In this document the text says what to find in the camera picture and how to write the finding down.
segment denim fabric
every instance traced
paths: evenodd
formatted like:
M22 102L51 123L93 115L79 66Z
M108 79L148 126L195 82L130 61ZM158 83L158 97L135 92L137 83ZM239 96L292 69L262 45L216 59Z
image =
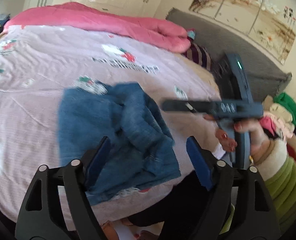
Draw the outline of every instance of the denim fabric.
M87 192L91 205L111 199L122 189L147 189L181 175L174 140L155 101L138 83L104 86L104 95L67 89L59 107L62 165L81 158L103 136L112 143L96 184Z

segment pink blanket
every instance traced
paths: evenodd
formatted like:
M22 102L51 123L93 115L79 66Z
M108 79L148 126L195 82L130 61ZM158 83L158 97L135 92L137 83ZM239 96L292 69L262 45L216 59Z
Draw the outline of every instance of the pink blanket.
M11 25L72 26L111 32L175 53L183 53L190 47L186 30L167 20L117 16L76 2L23 11L6 23L4 32Z

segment pillow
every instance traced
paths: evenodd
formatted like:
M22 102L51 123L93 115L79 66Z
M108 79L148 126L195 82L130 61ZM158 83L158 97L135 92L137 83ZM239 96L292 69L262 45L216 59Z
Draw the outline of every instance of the pillow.
M210 71L211 58L205 47L192 42L190 48L183 53L183 56Z

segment floor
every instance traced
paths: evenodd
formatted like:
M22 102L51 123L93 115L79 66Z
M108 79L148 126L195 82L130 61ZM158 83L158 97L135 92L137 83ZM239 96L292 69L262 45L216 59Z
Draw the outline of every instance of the floor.
M162 223L155 224L149 227L144 227L144 228L140 228L136 226L127 227L121 224L119 220L113 222L113 224L115 226L115 230L119 235L120 240L135 240L136 237L134 235L139 234L140 231L142 230L150 231L153 234L159 235L162 228Z

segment gray headboard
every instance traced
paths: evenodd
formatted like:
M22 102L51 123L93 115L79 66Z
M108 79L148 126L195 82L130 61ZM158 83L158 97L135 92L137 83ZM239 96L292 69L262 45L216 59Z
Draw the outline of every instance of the gray headboard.
M269 94L281 93L292 79L282 72L266 55L240 36L206 19L173 8L167 20L185 29L196 30L195 43L206 47L216 62L224 53L238 53L246 70L254 101L263 101Z

